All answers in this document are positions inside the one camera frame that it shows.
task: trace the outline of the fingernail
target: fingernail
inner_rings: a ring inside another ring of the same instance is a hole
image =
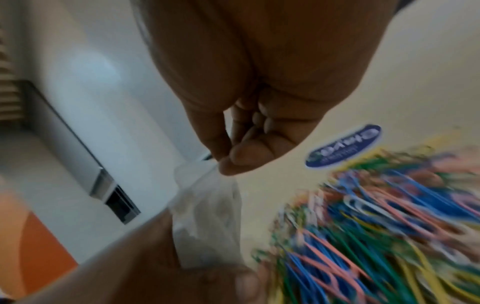
[[[235,278],[236,295],[240,303],[248,303],[259,295],[260,280],[254,273],[242,273]]]

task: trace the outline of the blue oval label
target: blue oval label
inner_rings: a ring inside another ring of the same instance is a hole
[[[366,125],[358,131],[311,151],[305,165],[309,168],[322,168],[347,160],[373,144],[381,132],[380,126]]]

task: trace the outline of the clear plastic bag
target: clear plastic bag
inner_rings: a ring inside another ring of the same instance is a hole
[[[170,202],[173,241],[183,268],[243,264],[240,253],[242,199],[235,178],[213,162],[175,170],[180,188]]]

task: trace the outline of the label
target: label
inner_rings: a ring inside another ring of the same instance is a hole
[[[380,126],[366,125],[358,131],[311,151],[305,165],[308,168],[323,168],[347,160],[371,146],[381,133]]]

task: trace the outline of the pile of paper clips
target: pile of paper clips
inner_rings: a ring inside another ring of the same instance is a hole
[[[333,172],[272,224],[270,303],[480,303],[480,150]]]

